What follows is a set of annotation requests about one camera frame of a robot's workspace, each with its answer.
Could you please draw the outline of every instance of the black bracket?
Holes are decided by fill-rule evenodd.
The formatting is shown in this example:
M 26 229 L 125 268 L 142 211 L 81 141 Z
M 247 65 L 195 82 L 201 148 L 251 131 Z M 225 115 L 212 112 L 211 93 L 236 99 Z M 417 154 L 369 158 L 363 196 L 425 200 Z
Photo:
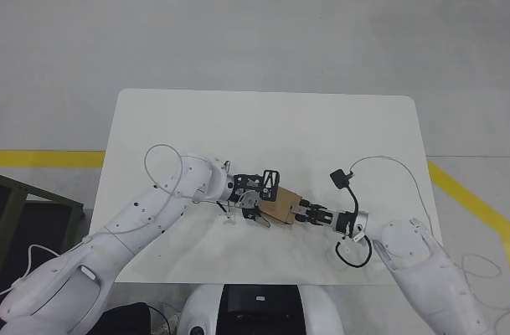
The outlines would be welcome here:
M 259 193 L 261 200 L 273 202 L 277 199 L 279 182 L 280 175 L 275 170 L 265 170 L 263 176 L 258 174 L 236 174 L 229 201 L 236 203 L 243 193 L 252 190 Z

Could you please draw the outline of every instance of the black metal frame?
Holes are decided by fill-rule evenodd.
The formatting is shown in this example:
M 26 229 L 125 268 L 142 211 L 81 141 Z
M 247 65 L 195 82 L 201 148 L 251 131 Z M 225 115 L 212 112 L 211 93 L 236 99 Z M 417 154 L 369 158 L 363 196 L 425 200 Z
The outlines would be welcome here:
M 78 223 L 84 216 L 83 204 L 1 175 L 0 185 L 11 189 L 7 204 L 3 210 L 2 218 L 0 219 L 0 273 L 3 269 L 5 260 L 7 259 L 7 255 L 11 247 L 11 241 L 13 240 L 14 233 L 18 227 L 23 207 L 26 203 L 30 203 L 30 201 L 26 201 L 29 194 L 47 199 L 57 204 L 69 206 L 71 208 L 69 222 L 67 224 L 63 244 L 61 246 L 61 252 L 65 252 L 75 245 Z

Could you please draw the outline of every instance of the cable connector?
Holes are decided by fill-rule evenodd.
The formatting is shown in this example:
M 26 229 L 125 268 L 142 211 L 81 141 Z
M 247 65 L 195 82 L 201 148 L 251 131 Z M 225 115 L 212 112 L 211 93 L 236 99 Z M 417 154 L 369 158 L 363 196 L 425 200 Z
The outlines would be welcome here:
M 337 171 L 331 173 L 329 175 L 332 179 L 332 182 L 335 183 L 335 186 L 338 189 L 343 189 L 349 186 L 349 179 L 353 178 L 354 174 L 353 172 L 349 172 L 349 174 L 346 174 L 341 168 L 339 168 Z

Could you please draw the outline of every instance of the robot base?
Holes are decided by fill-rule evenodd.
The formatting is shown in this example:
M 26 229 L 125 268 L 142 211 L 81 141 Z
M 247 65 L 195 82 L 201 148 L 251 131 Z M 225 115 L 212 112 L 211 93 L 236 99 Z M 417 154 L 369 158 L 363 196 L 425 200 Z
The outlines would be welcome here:
M 202 285 L 188 299 L 177 334 L 336 334 L 342 321 L 319 286 Z

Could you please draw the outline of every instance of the black cable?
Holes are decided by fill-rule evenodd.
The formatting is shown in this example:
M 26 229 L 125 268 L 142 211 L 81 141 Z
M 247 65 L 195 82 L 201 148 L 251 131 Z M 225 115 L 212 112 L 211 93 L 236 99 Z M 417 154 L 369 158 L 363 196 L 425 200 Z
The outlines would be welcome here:
M 357 264 L 352 264 L 352 263 L 348 262 L 347 260 L 344 260 L 344 257 L 342 257 L 342 255 L 340 255 L 340 252 L 338 251 L 340 242 L 338 242 L 337 245 L 335 245 L 335 252 L 337 253 L 338 258 L 340 258 L 341 261 L 346 263 L 346 265 L 354 267 L 355 269 L 358 269 L 358 268 L 361 268 L 361 267 L 367 265 L 368 262 L 370 261 L 370 257 L 372 257 L 372 242 L 370 242 L 370 239 L 368 238 L 367 235 L 364 236 L 364 239 L 366 240 L 366 243 L 368 243 L 368 256 L 366 257 L 366 260 L 364 260 L 363 263 L 357 265 Z
M 353 202 L 355 203 L 355 209 L 353 210 L 353 223 L 355 223 L 355 220 L 357 219 L 357 215 L 358 215 L 358 201 L 357 201 L 357 197 L 355 196 L 355 194 L 353 193 L 352 189 L 349 186 L 346 186 L 346 189 L 349 192 L 349 195 L 352 196 Z
M 215 202 L 225 213 L 228 213 L 227 210 L 224 208 L 224 206 L 219 202 L 219 201 L 216 201 Z
M 357 197 L 355 197 L 355 194 L 353 193 L 353 191 L 349 187 L 349 185 L 346 186 L 346 189 L 349 192 L 349 195 L 352 196 L 353 202 L 355 203 L 355 209 L 353 210 L 353 224 L 355 224 L 355 220 L 357 220 L 357 216 L 358 216 L 358 201 L 357 201 Z M 337 245 L 335 245 L 335 252 L 337 253 L 338 258 L 340 258 L 341 261 L 346 263 L 346 265 L 349 265 L 349 266 L 354 267 L 356 269 L 361 268 L 361 267 L 367 265 L 368 262 L 370 261 L 370 257 L 372 257 L 372 242 L 370 242 L 370 239 L 368 238 L 367 235 L 364 236 L 364 239 L 366 240 L 366 243 L 368 244 L 368 256 L 366 257 L 366 260 L 364 260 L 363 263 L 357 265 L 357 264 L 352 264 L 352 263 L 348 262 L 347 260 L 345 260 L 344 257 L 342 257 L 342 255 L 340 255 L 340 251 L 338 251 L 338 247 L 340 246 L 340 242 L 337 242 Z
M 162 312 L 158 311 L 156 308 L 150 306 L 149 304 L 147 304 L 147 307 L 153 309 L 156 313 L 158 313 L 159 315 L 161 315 L 163 317 L 163 320 L 165 320 L 165 323 L 167 324 L 167 329 L 169 331 L 169 335 L 172 335 L 171 334 L 171 326 L 169 325 L 169 320 L 165 317 L 165 315 L 163 315 Z

